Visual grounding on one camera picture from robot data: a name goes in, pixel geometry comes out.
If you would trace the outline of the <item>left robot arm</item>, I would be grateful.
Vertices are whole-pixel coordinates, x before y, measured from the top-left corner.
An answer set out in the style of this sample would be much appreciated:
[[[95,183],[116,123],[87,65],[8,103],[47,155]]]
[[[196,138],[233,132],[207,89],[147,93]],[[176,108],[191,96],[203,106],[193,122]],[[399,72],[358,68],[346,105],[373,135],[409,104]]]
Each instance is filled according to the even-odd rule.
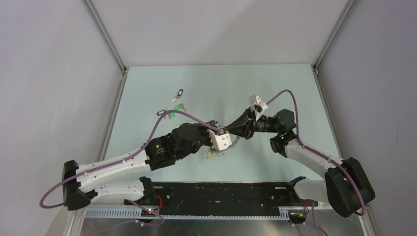
[[[202,146],[212,146],[213,133],[201,124],[184,123],[133,153],[87,165],[67,161],[62,175],[63,205],[68,210],[124,200],[139,200],[149,205],[155,200],[155,190],[144,174],[172,166]]]

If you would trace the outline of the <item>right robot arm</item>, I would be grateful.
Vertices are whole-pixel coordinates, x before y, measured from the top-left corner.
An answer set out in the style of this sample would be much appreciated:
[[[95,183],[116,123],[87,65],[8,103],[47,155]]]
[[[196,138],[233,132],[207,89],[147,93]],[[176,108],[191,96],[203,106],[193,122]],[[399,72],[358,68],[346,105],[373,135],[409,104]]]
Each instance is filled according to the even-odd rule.
[[[366,204],[376,194],[360,162],[353,157],[334,157],[302,143],[293,132],[296,126],[295,114],[290,110],[256,119],[255,112],[246,109],[225,130],[247,140],[256,132],[274,133],[275,137],[269,140],[273,152],[301,163],[321,177],[321,180],[297,177],[290,181],[285,193],[289,204],[297,206],[304,200],[312,200],[329,204],[345,218],[364,215]]]

